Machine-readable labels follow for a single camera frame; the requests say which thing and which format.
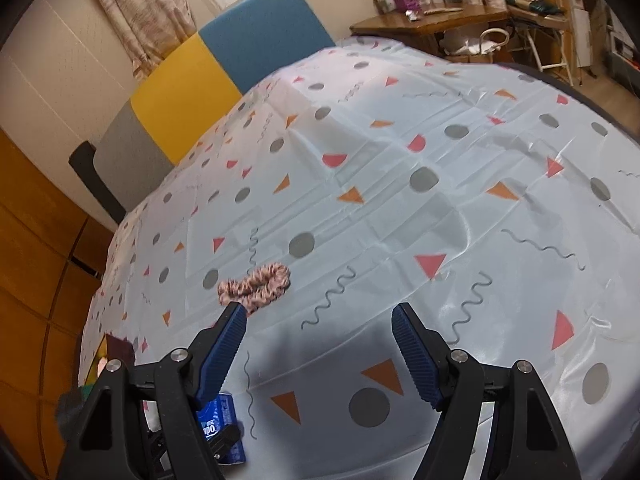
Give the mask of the blue tissue pack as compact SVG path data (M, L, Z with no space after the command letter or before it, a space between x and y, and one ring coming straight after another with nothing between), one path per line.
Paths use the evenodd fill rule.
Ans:
M195 420L201 427L210 455L220 474L224 468L240 466L246 463L246 454L242 445L241 424L235 414L230 393L219 393L213 401L198 403L188 396L188 404ZM171 464L160 424L160 412L157 403L142 401L143 415L148 426L152 450L160 454L156 460L156 470L161 477L168 477Z

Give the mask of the pink patterned scrunchie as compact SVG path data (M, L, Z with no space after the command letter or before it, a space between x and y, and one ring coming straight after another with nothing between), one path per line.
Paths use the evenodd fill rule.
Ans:
M221 282L217 287L217 295L222 306L236 302L251 316L281 298L290 286L290 269L275 262L250 270L242 280Z

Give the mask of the gold tray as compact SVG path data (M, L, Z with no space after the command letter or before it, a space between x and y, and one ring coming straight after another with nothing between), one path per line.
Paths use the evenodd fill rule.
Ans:
M105 334L89 362L90 366L84 380L84 385L93 385L98 380L98 377L108 362L119 360L127 366L133 366L135 359L134 347L130 341L116 338L111 334Z

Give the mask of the wooden wardrobe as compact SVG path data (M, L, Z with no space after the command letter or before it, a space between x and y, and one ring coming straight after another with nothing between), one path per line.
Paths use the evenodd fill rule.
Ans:
M1 433L41 479L64 451L54 411L76 382L110 238L2 136Z

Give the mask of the patterned white tablecloth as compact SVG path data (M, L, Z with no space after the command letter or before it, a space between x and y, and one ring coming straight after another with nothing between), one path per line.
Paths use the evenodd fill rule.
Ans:
M273 262L290 288L224 383L240 479L413 476L437 415L403 301L480 362L531 362L584 478L639 426L639 148L535 77L360 40L256 84L117 229L81 374L105 335L138 363L185 346Z

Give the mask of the black rolled mat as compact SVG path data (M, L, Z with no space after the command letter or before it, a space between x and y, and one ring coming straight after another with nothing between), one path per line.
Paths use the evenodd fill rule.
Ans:
M125 208L98 175L94 166L95 154L96 147L93 144L89 141L81 142L70 154L68 164L111 219L119 224L126 216Z

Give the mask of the grey yellow blue headboard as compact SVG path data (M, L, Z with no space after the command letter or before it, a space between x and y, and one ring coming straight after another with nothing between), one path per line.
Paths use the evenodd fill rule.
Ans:
M138 85L92 155L115 221L154 191L264 78L333 39L306 0L243 0L203 26Z

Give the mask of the wooden side table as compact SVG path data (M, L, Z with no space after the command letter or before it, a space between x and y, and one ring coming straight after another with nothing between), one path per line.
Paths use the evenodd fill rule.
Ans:
M356 36L393 39L416 50L438 55L437 34L466 26L501 24L508 17L507 10L492 6L438 4L430 13L420 12L418 19L413 22L405 14L394 11L367 18L349 29Z

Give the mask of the patterned curtain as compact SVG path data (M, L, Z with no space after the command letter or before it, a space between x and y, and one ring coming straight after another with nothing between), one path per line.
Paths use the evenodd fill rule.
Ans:
M150 76L196 32L188 0L98 0L132 64Z

